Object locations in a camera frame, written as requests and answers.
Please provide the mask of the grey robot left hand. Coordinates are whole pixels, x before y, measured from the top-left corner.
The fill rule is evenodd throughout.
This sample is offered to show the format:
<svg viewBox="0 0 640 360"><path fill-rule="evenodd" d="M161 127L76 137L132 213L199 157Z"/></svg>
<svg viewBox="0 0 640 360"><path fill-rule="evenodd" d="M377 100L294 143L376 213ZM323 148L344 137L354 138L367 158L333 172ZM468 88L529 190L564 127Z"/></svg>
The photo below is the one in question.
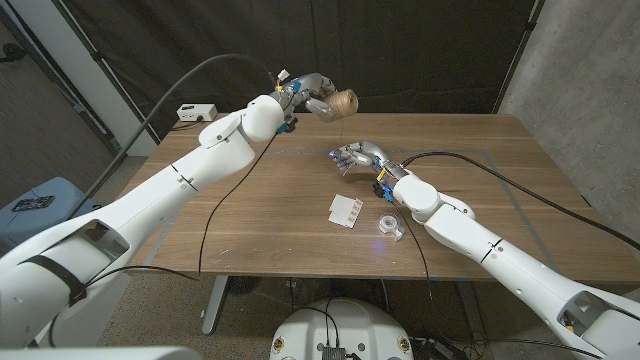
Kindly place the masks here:
<svg viewBox="0 0 640 360"><path fill-rule="evenodd" d="M335 92L333 82L320 73L306 74L277 85L270 93L284 113L284 124L278 128L277 132L281 134L295 130L297 119L294 116L294 110L301 104L324 122L336 120L338 113L329 106L327 100Z"/></svg>

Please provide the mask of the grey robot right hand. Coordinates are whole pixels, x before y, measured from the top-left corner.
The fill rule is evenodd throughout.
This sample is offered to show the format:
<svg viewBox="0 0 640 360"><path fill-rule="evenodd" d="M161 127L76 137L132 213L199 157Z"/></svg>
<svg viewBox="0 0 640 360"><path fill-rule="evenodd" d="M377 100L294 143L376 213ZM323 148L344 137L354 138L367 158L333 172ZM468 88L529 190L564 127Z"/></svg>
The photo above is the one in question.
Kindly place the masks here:
<svg viewBox="0 0 640 360"><path fill-rule="evenodd" d="M343 174L354 166L370 167L376 173L374 194L387 202L393 202L396 183L408 175L401 165L394 163L378 145L370 141L341 146L330 151L329 156Z"/></svg>

